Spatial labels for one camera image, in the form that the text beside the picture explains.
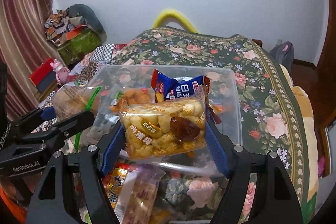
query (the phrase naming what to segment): metal screw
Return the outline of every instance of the metal screw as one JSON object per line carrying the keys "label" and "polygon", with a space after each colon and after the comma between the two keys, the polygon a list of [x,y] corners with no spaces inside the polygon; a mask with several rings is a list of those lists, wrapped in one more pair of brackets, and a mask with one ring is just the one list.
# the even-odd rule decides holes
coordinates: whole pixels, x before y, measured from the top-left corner
{"label": "metal screw", "polygon": [[54,158],[58,158],[58,157],[60,157],[62,155],[62,152],[61,151],[56,151],[55,153],[54,153]]}
{"label": "metal screw", "polygon": [[87,150],[89,150],[90,152],[92,152],[92,151],[94,151],[94,150],[96,150],[96,149],[97,149],[97,146],[94,145],[94,144],[90,145],[90,146],[87,148]]}
{"label": "metal screw", "polygon": [[241,152],[243,151],[243,147],[241,145],[235,145],[234,150],[236,150],[237,152]]}
{"label": "metal screw", "polygon": [[270,153],[269,153],[269,155],[272,157],[272,158],[276,158],[278,155],[277,155],[277,153],[275,153],[274,151],[271,151]]}

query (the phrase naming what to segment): black strap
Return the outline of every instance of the black strap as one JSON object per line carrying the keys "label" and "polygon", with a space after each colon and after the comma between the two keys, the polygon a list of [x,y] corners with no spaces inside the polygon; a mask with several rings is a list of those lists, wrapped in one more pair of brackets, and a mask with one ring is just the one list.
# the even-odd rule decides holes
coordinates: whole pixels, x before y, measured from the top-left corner
{"label": "black strap", "polygon": [[8,136],[11,124],[8,123],[6,113],[6,93],[7,93],[7,65],[0,62],[0,150]]}

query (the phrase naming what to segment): red box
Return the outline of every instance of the red box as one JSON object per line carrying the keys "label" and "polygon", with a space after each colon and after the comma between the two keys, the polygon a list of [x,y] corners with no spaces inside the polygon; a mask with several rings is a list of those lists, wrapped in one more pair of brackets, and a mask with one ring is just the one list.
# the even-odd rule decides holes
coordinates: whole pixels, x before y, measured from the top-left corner
{"label": "red box", "polygon": [[53,70],[50,66],[54,59],[48,58],[41,66],[39,66],[28,78],[37,86],[41,81]]}

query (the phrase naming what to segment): floral bedspread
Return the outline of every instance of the floral bedspread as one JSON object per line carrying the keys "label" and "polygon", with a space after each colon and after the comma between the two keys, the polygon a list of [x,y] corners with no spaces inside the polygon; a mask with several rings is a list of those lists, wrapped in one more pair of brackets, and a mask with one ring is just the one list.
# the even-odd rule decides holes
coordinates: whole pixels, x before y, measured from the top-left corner
{"label": "floral bedspread", "polygon": [[[111,63],[232,69],[239,94],[243,146],[255,153],[276,151],[301,207],[306,205],[310,171],[300,109],[279,64],[254,42],[240,35],[211,37],[162,27],[143,32]],[[210,78],[218,81],[216,73]],[[254,191],[252,176],[241,221],[248,218]]]}

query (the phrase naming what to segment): green box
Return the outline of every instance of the green box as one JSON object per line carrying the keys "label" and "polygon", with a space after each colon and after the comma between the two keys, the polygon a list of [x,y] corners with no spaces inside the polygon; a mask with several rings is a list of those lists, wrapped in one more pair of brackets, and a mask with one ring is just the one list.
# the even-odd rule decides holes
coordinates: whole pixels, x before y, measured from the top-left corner
{"label": "green box", "polygon": [[101,42],[98,36],[90,29],[85,29],[58,48],[58,53],[65,65],[71,65],[81,61],[84,55],[92,52],[99,45],[101,45]]}

